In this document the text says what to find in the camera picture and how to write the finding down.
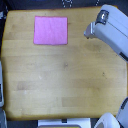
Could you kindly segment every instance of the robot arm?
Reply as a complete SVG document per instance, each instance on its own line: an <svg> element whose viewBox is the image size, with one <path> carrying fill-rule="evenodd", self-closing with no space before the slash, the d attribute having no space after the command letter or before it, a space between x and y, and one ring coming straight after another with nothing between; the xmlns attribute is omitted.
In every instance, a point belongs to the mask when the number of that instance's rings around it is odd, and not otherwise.
<svg viewBox="0 0 128 128"><path fill-rule="evenodd" d="M98 120L94 128L120 128L120 124L111 113L105 113Z"/></svg>
<svg viewBox="0 0 128 128"><path fill-rule="evenodd" d="M103 5L95 22L84 32L87 38L99 38L128 63L128 17L116 7Z"/></svg>

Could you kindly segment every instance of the pink cloth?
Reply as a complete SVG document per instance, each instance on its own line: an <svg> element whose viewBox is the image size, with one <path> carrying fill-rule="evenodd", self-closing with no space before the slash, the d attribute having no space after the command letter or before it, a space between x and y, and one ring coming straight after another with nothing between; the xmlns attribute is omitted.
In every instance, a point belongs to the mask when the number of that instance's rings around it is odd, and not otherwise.
<svg viewBox="0 0 128 128"><path fill-rule="evenodd" d="M67 44L67 17L35 17L34 44Z"/></svg>

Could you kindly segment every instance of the wooden table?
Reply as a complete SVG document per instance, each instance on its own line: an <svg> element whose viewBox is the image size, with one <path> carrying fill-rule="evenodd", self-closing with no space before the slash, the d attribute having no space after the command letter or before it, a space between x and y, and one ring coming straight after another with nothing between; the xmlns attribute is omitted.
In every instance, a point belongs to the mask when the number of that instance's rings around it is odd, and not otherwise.
<svg viewBox="0 0 128 128"><path fill-rule="evenodd" d="M1 61L8 119L116 115L127 96L126 63L83 32L100 8L10 11ZM68 17L68 45L34 45L35 16Z"/></svg>

